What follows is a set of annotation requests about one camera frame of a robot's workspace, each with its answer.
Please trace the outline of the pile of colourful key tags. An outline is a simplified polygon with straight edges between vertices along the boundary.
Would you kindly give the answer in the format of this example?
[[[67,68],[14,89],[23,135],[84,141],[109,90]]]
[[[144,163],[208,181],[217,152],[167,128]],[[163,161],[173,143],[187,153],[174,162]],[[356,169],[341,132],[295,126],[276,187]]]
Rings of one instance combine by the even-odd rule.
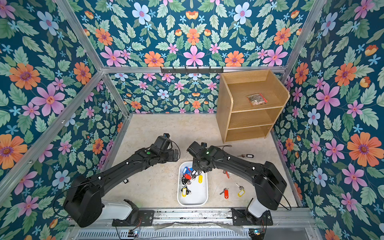
[[[201,185],[203,183],[203,173],[201,171],[194,170],[193,168],[184,167],[181,174],[181,193],[182,197],[185,198],[192,192],[188,186],[196,183]]]

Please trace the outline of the red tag key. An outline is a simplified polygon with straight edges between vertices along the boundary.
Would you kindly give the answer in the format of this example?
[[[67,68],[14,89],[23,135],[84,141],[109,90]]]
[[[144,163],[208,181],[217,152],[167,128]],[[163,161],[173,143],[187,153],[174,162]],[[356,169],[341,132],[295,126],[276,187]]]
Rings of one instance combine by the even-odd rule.
[[[225,174],[228,179],[230,178],[230,174],[227,171],[223,170],[223,174]]]
[[[229,190],[227,188],[224,188],[221,192],[220,195],[222,195],[225,199],[229,198]]]

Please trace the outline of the white storage tray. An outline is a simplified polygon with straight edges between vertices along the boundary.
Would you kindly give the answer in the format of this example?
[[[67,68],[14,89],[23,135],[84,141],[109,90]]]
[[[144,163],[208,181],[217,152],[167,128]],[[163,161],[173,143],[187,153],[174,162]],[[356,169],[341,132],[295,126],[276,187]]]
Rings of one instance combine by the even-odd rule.
[[[188,186],[188,188],[192,191],[185,198],[182,197],[181,188],[181,171],[184,167],[193,168],[193,162],[184,162],[179,167],[179,177],[178,177],[178,202],[183,207],[201,207],[203,206],[209,198],[209,190],[208,190],[208,174],[203,173],[203,183],[200,184],[192,184]]]

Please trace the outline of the black tag key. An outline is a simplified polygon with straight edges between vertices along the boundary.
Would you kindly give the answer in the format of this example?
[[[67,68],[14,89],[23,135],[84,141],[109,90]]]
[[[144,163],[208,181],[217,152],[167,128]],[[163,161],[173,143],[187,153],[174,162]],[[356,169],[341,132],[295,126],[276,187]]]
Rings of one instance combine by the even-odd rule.
[[[255,156],[253,154],[241,154],[241,155],[238,155],[238,157],[239,158],[249,158],[249,159],[252,159]]]

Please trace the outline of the yellow tag key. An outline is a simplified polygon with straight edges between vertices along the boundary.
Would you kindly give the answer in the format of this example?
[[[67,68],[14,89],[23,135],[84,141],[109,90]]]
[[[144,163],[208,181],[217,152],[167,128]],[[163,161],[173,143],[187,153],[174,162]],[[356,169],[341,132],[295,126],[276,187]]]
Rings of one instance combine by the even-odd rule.
[[[245,188],[237,183],[236,185],[239,187],[238,197],[241,198],[245,194]]]

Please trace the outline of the wooden shelf cabinet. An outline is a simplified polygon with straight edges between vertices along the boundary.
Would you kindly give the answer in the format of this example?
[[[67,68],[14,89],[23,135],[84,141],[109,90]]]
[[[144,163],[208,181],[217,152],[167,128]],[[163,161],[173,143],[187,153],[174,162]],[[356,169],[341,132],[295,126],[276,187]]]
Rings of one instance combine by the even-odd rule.
[[[266,138],[286,106],[290,93],[270,70],[222,73],[217,123],[224,143]],[[247,96],[260,93],[268,102],[251,106]]]

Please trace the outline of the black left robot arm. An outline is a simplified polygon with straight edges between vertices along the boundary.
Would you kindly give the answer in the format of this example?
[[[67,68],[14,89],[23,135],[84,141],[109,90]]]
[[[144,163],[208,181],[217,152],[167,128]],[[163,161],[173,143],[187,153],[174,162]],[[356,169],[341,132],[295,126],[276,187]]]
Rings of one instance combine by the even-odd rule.
[[[129,177],[156,164],[176,162],[179,149],[141,148],[118,165],[89,178],[79,176],[68,190],[64,210],[81,227],[99,220],[125,220],[136,207],[128,200],[104,201],[102,198]]]

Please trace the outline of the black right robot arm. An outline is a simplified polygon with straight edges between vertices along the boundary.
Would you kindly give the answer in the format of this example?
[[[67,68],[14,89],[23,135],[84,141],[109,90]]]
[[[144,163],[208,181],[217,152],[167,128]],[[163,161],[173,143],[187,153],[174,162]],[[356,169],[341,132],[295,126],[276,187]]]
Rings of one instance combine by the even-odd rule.
[[[276,166],[266,161],[263,164],[249,162],[230,155],[217,146],[204,147],[193,142],[187,152],[193,157],[193,169],[204,173],[213,169],[230,172],[254,186],[256,197],[247,211],[260,218],[266,211],[276,211],[284,198],[287,182]]]

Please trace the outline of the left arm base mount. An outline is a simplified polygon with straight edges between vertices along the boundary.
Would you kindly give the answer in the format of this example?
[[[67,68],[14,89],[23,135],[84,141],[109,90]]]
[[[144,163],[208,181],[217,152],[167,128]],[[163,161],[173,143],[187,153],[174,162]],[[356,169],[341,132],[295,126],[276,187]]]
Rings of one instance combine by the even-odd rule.
[[[148,227],[153,224],[155,211],[133,210],[125,220],[113,220],[113,227]]]

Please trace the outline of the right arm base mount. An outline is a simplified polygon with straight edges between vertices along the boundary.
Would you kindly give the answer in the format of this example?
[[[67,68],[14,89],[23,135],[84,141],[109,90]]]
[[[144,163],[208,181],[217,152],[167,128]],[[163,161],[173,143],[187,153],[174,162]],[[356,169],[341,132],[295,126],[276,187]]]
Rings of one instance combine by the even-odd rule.
[[[272,226],[273,220],[269,210],[260,217],[255,217],[248,210],[231,208],[234,226]]]

